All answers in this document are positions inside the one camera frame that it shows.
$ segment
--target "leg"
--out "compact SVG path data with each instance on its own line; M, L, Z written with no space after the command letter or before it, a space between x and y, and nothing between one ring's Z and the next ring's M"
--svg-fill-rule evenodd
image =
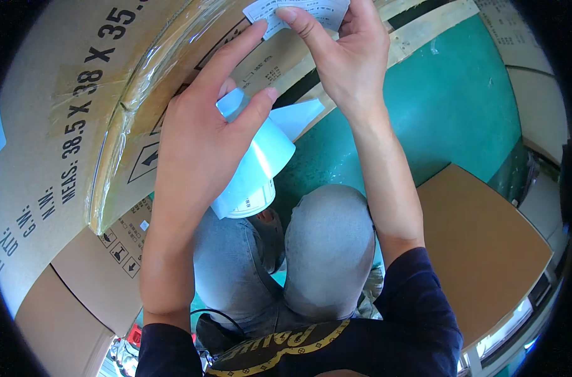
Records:
M356 189L326 185L305 195L286 231L286 304L314 322L350 317L374 244L367 202Z
M245 332L272 321L282 288L260 261L264 244L246 219L217 219L209 209L195 234L193 268L196 291L207 307L219 310ZM214 321L232 329L224 317Z

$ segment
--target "fingernail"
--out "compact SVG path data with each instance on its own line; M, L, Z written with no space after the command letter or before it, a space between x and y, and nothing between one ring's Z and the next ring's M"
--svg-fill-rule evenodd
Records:
M276 99L277 99L277 97L280 95L280 94L277 92L277 89L274 88L274 87L272 87L272 86L266 87L266 88L265 88L265 93L267 93L267 96L268 96L269 98L271 98L271 101L272 101L272 102L275 102Z
M294 7L279 7L275 10L277 17L283 19L287 24L291 24L296 20L296 12Z

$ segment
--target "navy t-shirt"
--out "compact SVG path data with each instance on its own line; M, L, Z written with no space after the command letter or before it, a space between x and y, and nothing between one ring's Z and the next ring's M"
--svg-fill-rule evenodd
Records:
M248 340L206 376L316 376L340 369L368 376L456 375L462 335L426 249L412 249L388 267L374 305L382 321L332 321ZM186 331L161 323L144 327L137 377L201 375Z

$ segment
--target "wire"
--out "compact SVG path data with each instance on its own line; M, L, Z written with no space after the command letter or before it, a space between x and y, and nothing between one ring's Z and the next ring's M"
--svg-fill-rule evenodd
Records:
M198 310L194 310L192 312L190 312L189 314L196 314L196 313L200 313L200 312L212 312L212 313L217 313L219 315L222 315L223 317L227 318L229 322L233 323L234 326L236 326L236 328L242 333L242 336L246 339L246 333L244 333L244 330L242 330L242 328L240 327L239 324L236 323L236 321L234 321L229 315L227 314L223 314L218 310L214 310L214 309L198 309Z

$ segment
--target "light blue jeans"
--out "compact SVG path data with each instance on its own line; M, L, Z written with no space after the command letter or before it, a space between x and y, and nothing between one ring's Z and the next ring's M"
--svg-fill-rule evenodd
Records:
M374 257L365 197L344 185L322 186L305 195L292 210L285 238L256 217L218 220L209 209L195 242L200 298L250 337L351 317ZM282 288L266 267L284 250ZM235 330L224 317L211 317Z

